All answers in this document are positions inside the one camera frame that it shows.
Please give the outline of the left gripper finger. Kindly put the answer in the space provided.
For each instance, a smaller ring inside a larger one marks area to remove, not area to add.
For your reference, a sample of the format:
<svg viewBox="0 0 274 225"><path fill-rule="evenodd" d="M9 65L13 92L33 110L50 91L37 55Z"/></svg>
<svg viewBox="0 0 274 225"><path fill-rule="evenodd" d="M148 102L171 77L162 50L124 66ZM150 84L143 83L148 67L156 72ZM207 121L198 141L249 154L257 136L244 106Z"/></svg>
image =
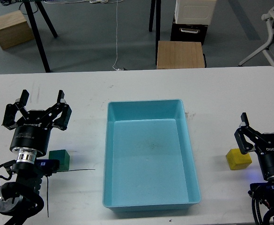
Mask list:
<svg viewBox="0 0 274 225"><path fill-rule="evenodd" d="M19 99L17 99L13 104L6 105L4 118L2 122L2 125L5 128L9 130L13 130L19 126L18 122L15 121L15 116L18 111L21 112L22 116L24 117L24 120L29 119L29 113L25 109L28 98L29 98L28 91L23 90Z"/></svg>
<svg viewBox="0 0 274 225"><path fill-rule="evenodd" d="M64 91L59 90L57 102L43 112L43 129L58 128L66 130L72 113L70 106L64 99Z"/></svg>

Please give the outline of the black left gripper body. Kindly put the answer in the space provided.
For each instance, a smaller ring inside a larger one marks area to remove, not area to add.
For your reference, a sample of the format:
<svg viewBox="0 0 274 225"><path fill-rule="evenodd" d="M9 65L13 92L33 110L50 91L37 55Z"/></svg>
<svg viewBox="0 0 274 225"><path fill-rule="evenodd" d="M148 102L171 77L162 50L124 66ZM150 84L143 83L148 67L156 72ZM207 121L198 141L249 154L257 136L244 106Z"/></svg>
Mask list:
<svg viewBox="0 0 274 225"><path fill-rule="evenodd" d="M37 157L45 156L56 117L57 114L49 110L31 110L27 116L22 116L17 122L10 151L31 149L37 152Z"/></svg>

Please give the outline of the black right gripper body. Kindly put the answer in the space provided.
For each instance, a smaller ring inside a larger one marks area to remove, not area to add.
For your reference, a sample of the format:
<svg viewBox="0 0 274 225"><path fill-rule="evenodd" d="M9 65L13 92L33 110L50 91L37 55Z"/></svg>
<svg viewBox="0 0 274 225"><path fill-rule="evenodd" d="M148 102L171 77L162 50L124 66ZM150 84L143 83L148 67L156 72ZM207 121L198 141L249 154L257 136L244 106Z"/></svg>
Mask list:
<svg viewBox="0 0 274 225"><path fill-rule="evenodd" d="M264 180L274 180L274 133L262 134L257 144L258 160Z"/></svg>

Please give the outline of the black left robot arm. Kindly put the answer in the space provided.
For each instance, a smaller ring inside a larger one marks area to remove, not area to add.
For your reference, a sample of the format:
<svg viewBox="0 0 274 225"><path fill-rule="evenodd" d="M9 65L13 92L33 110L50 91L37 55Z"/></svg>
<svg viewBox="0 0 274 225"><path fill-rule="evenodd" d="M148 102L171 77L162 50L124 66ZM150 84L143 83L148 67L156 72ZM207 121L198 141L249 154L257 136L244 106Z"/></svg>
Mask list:
<svg viewBox="0 0 274 225"><path fill-rule="evenodd" d="M57 102L46 110L27 111L27 90L5 109L2 125L14 130L10 151L16 160L0 165L0 214L10 216L8 225L22 225L28 218L38 214L44 207L39 195L42 178L56 173L58 159L43 159L46 155L51 130L67 129L71 108L59 91Z"/></svg>

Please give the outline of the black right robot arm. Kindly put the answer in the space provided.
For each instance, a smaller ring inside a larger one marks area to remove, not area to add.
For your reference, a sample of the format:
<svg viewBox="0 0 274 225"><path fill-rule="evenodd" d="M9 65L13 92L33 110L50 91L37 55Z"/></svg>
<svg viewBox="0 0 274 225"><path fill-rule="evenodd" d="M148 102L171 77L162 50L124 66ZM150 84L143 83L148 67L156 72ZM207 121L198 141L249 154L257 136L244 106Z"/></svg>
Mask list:
<svg viewBox="0 0 274 225"><path fill-rule="evenodd" d="M249 125L246 113L241 114L241 124L234 136L241 154L255 152L264 183L250 184L248 195L252 199L252 214L257 225L274 221L274 133L260 133Z"/></svg>

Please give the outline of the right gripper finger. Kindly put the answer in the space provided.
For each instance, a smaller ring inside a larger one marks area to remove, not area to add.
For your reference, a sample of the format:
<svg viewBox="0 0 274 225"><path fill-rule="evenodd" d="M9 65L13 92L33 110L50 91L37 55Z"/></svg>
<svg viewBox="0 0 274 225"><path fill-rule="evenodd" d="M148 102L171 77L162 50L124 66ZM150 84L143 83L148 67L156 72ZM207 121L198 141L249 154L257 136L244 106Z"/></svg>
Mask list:
<svg viewBox="0 0 274 225"><path fill-rule="evenodd" d="M250 127L247 114L245 112L241 114L241 124L235 131L234 136L240 152L243 155L249 152L258 151L257 146L265 143L265 139L262 134Z"/></svg>

